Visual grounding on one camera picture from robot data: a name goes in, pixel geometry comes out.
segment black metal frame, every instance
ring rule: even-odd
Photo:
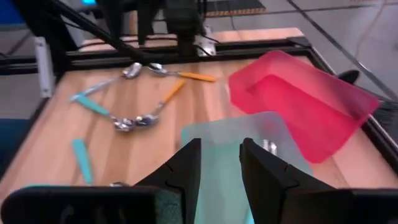
[[[217,55],[214,57],[179,57],[176,47],[172,46],[141,48],[140,50],[146,53],[164,55],[165,57],[158,61],[162,64],[241,60],[258,58],[271,50],[281,50],[293,56],[305,56],[312,62],[314,67],[332,75],[336,75],[323,61],[321,56],[317,54],[305,37],[279,40],[224,42],[216,44]],[[66,55],[70,62],[69,66],[66,67],[67,71],[126,67],[133,63],[131,57],[124,56],[116,50],[67,52]],[[3,74],[37,72],[35,58],[33,57],[10,57],[7,61],[8,63],[11,62],[12,65],[9,68],[0,68],[0,72]],[[5,60],[0,60],[0,65],[5,62]],[[60,80],[62,76],[63,74],[60,74],[60,76],[57,77],[58,80]],[[37,114],[32,118],[32,122],[34,122],[36,118]],[[392,167],[394,172],[398,174],[398,149],[395,147],[395,144],[372,119],[365,122],[362,129]]]

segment wooden table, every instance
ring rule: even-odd
[[[301,35],[298,29],[290,28],[219,32],[215,38],[232,41]],[[29,184],[83,185],[72,149],[72,139],[76,138],[86,142],[96,185],[116,181],[135,184],[180,149],[184,126],[242,115],[228,103],[226,78],[250,62],[168,65],[170,70],[209,74],[219,81],[187,80],[165,107],[156,127],[132,133],[118,133],[108,119],[68,101],[75,93],[120,75],[121,68],[66,73],[1,181],[1,198]],[[176,81],[175,77],[157,78],[144,71],[139,78],[117,82],[90,98],[118,117],[133,118],[151,111]],[[335,187],[398,187],[397,176],[361,129],[333,157],[311,167],[315,177]]]

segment floor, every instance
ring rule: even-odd
[[[335,72],[354,68],[349,60],[319,31],[302,17],[286,0],[260,0],[268,13],[258,16],[208,18],[206,23],[215,31],[232,29],[263,29],[298,27]],[[394,24],[398,14],[398,0],[389,0],[366,38],[362,34],[373,22],[381,0],[294,0],[314,21],[333,36],[346,50],[356,55],[398,95],[398,27]],[[156,22],[156,32],[165,32],[165,24]],[[0,31],[0,52],[8,53],[27,29]],[[30,36],[13,55],[33,55]],[[377,94],[383,92],[364,75],[358,82]],[[0,76],[0,118],[28,118],[40,101],[37,74]]]

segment teal plastic utensil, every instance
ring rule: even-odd
[[[239,145],[252,138],[258,145],[269,140],[277,156],[312,175],[282,118],[263,112],[238,118],[194,124],[182,131],[182,145],[201,138],[201,181],[196,224],[252,223],[239,161]]]
[[[94,112],[102,114],[103,116],[109,116],[110,115],[110,113],[109,113],[109,111],[107,109],[105,109],[102,106],[96,104],[94,101],[90,100],[89,98],[85,97],[84,95],[79,95],[79,97],[76,100],[81,105],[83,105],[84,107],[88,108],[89,110],[92,110]]]
[[[80,166],[81,174],[87,185],[93,184],[93,176],[91,174],[91,165],[90,159],[87,155],[87,149],[85,143],[82,139],[74,139],[73,142],[73,150],[75,151],[75,155]]]

